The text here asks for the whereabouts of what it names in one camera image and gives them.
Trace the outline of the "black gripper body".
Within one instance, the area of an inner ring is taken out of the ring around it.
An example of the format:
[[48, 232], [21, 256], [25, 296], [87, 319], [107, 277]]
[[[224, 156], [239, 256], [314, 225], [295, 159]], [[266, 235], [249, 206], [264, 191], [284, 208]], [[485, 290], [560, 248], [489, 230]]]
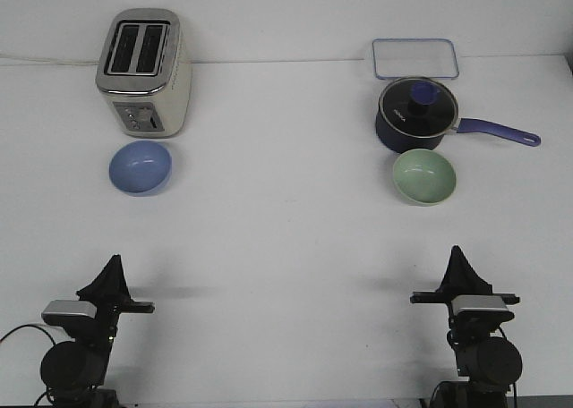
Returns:
[[453, 336], [489, 336], [502, 323], [515, 318], [509, 306], [519, 304], [520, 297], [514, 293], [458, 294], [451, 297], [438, 292], [413, 292], [410, 302], [444, 304]]
[[80, 301], [89, 302], [96, 308], [93, 318], [82, 319], [82, 336], [116, 336], [117, 323], [122, 313], [151, 314], [155, 310], [153, 302], [137, 302], [130, 295], [119, 294], [95, 296], [76, 293]]

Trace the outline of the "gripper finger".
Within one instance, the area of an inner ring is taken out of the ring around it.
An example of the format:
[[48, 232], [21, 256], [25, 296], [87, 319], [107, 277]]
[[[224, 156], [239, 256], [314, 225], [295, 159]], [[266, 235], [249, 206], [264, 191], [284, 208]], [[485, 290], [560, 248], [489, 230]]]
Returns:
[[457, 287], [458, 247], [451, 248], [448, 265], [437, 293], [451, 293]]
[[131, 295], [125, 280], [124, 268], [120, 255], [115, 255], [115, 263], [116, 263], [117, 292], [120, 293], [123, 297], [130, 297]]
[[87, 286], [78, 290], [79, 297], [113, 297], [117, 293], [117, 256], [113, 255], [102, 271]]
[[458, 285], [463, 293], [491, 293], [492, 285], [478, 276], [459, 246], [456, 247], [458, 261]]

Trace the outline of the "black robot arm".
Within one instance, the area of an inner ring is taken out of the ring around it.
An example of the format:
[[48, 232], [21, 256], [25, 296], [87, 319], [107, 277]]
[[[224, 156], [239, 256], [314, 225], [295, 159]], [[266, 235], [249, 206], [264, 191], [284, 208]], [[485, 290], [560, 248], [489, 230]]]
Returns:
[[517, 391], [523, 360], [501, 325], [515, 318], [509, 307], [519, 304], [520, 298], [514, 293], [494, 292], [455, 245], [438, 288], [414, 291], [410, 302], [447, 307], [446, 339], [462, 378], [438, 383], [422, 406], [506, 407], [507, 393]]
[[71, 338], [40, 363], [47, 399], [54, 407], [120, 407], [117, 392], [103, 387], [118, 321], [123, 313], [151, 314], [154, 303], [132, 298], [118, 254], [76, 294], [75, 300], [51, 301], [41, 313], [45, 324]]

